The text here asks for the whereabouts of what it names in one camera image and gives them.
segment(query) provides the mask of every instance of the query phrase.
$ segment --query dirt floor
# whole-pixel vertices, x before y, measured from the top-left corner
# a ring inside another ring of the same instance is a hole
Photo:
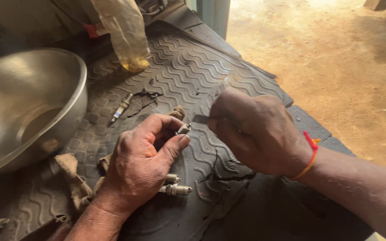
[[[386,165],[386,20],[365,0],[232,0],[227,42],[358,157]]]

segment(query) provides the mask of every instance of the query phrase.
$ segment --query man's right hand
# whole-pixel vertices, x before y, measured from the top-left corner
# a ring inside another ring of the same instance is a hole
[[[224,90],[212,105],[208,127],[251,169],[293,178],[312,157],[282,102],[272,95],[250,97]]]

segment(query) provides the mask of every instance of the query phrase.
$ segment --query stainless steel bowl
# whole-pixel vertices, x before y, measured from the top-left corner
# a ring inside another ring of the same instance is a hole
[[[39,161],[65,144],[86,112],[86,65],[56,48],[0,58],[0,172]]]

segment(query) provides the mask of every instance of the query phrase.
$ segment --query forearm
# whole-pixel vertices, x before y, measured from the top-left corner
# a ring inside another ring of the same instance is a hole
[[[386,167],[320,148],[300,182],[345,206],[386,237]]]
[[[126,205],[115,213],[109,205],[111,202],[107,196],[98,195],[78,219],[65,240],[116,240],[121,226],[133,210]]]

